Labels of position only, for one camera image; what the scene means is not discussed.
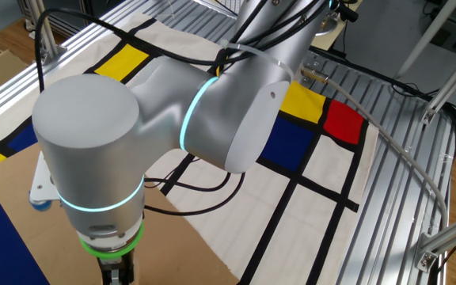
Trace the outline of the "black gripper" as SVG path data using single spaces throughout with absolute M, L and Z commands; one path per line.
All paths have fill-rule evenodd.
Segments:
M 112 259 L 97 258 L 103 285 L 131 285 L 135 282 L 134 251 Z

